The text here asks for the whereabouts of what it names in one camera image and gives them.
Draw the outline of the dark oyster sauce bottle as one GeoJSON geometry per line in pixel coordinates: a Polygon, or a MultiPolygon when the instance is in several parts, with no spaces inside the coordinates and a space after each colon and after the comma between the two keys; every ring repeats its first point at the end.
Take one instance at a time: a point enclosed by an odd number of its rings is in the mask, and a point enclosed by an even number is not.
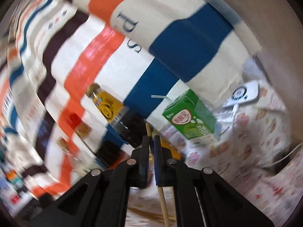
{"type": "Polygon", "coordinates": [[[126,107],[121,101],[103,90],[98,84],[91,84],[86,95],[92,100],[99,112],[105,117],[115,132],[132,147],[142,144],[147,135],[144,118],[126,107]]]}

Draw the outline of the clear cooking wine bottle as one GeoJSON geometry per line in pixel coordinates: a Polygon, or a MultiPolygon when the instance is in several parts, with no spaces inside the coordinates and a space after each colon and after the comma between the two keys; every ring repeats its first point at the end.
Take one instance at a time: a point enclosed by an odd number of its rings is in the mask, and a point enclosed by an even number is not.
{"type": "Polygon", "coordinates": [[[56,144],[67,155],[73,171],[75,171],[77,174],[85,176],[91,170],[101,168],[96,161],[96,156],[87,146],[87,144],[84,144],[84,149],[79,149],[78,147],[73,147],[62,137],[56,141],[56,144]]]}

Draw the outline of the red cap oil bottle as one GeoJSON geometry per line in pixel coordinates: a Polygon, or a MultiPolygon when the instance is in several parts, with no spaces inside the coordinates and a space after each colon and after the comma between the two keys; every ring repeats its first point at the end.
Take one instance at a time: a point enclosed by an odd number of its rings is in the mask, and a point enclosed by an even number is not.
{"type": "Polygon", "coordinates": [[[111,132],[105,131],[103,128],[93,129],[76,113],[68,116],[67,124],[104,168],[113,169],[122,161],[129,159],[129,155],[121,149],[120,141],[111,132]]]}

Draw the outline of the green milk drink carton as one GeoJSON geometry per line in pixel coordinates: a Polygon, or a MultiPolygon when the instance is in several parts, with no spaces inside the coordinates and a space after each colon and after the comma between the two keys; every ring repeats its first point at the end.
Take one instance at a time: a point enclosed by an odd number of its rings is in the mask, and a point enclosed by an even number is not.
{"type": "Polygon", "coordinates": [[[185,91],[174,101],[162,95],[152,95],[151,97],[169,102],[162,112],[162,116],[187,140],[200,142],[203,145],[219,140],[220,124],[191,89],[185,91]]]}

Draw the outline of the bamboo chopstick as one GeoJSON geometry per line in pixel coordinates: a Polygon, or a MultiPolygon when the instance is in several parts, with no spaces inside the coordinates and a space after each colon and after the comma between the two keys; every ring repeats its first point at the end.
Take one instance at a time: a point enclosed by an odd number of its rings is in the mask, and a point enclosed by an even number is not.
{"type": "MultiPolygon", "coordinates": [[[[152,130],[151,130],[150,124],[147,122],[145,124],[145,126],[146,126],[147,136],[152,139],[152,130]]],[[[151,143],[149,145],[151,151],[153,151],[153,148],[152,148],[153,145],[154,145],[154,142],[153,142],[153,140],[151,140],[151,143]]],[[[159,200],[160,200],[160,204],[161,204],[161,210],[162,210],[164,223],[165,223],[166,227],[169,227],[169,216],[168,216],[168,211],[167,211],[167,206],[166,206],[166,202],[165,202],[163,188],[162,187],[157,187],[157,190],[158,190],[158,194],[159,194],[159,200]]]]}

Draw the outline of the striped Paris cloth backdrop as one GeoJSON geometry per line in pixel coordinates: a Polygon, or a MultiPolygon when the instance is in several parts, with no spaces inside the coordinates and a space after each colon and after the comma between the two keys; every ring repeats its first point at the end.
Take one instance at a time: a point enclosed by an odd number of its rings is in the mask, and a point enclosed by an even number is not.
{"type": "Polygon", "coordinates": [[[60,137],[83,147],[76,113],[124,145],[85,95],[98,83],[161,129],[164,102],[191,88],[218,106],[260,50],[223,0],[22,0],[1,36],[1,129],[14,169],[35,196],[74,181],[60,137]]]}

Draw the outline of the printed bear tablecloth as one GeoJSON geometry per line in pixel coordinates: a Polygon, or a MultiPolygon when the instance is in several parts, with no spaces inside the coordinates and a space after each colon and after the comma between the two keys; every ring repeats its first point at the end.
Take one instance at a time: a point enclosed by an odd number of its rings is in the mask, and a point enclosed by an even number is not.
{"type": "Polygon", "coordinates": [[[147,118],[162,140],[170,142],[194,169],[212,168],[231,186],[272,220],[286,223],[302,198],[302,143],[291,138],[288,109],[266,78],[257,58],[244,65],[245,82],[257,80],[260,98],[217,114],[221,137],[210,145],[187,141],[162,116],[162,100],[147,118]]]}

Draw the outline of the white power bank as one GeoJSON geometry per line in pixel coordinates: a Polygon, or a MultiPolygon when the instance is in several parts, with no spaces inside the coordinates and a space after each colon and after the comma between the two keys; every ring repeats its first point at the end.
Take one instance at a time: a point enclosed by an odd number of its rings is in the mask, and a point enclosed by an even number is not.
{"type": "Polygon", "coordinates": [[[259,82],[257,80],[253,80],[239,85],[236,90],[233,91],[231,97],[224,103],[222,108],[230,109],[234,105],[248,105],[257,102],[259,98],[259,82]]]}

